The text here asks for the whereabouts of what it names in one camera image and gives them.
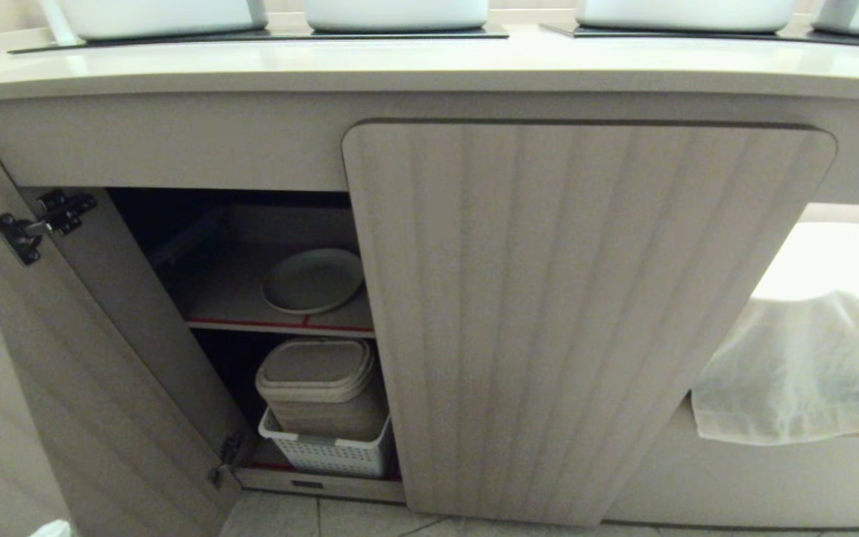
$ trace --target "stacked containers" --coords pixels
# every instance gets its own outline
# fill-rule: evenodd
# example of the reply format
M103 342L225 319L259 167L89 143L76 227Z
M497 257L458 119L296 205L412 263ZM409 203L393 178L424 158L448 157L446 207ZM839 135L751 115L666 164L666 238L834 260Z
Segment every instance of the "stacked containers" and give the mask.
M293 339L276 347L257 389L284 432L369 442L386 423L371 346L360 339Z

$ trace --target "white wall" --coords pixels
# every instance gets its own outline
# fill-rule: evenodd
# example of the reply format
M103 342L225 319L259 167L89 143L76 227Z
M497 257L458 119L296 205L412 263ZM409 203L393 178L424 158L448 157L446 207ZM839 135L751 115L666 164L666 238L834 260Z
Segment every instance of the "white wall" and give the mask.
M490 0L495 10L525 7L575 7L577 0ZM821 0L797 0L798 13L811 13ZM303 0L265 0L268 11L301 11ZM37 0L0 0L0 31L45 26Z

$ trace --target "plastic container lid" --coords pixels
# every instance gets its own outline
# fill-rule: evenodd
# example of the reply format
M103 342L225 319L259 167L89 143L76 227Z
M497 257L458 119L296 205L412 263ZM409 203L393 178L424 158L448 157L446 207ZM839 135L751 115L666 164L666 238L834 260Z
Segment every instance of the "plastic container lid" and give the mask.
M257 389L273 401L350 401L367 388L373 363L361 339L291 339L267 354Z

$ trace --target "tile floor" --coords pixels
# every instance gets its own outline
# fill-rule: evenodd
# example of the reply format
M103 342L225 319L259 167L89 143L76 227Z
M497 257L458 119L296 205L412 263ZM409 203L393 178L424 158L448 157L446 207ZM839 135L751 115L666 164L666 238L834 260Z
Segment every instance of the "tile floor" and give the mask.
M245 492L221 537L859 537L859 533L706 531L609 526L597 530L414 513L382 503Z

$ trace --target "cabinet shelf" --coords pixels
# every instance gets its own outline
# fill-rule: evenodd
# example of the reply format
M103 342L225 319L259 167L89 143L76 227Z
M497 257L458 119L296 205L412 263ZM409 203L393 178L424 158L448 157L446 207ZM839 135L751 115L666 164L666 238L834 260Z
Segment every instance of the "cabinet shelf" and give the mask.
M295 469L269 439L258 443L251 462L234 470L245 489L315 496L350 497L368 502L406 503L399 465L382 479L308 474Z
M298 336L374 337L367 289L337 310L293 315L271 308L260 294L273 265L308 248L295 245L238 244L215 268L181 293L178 308L189 327Z

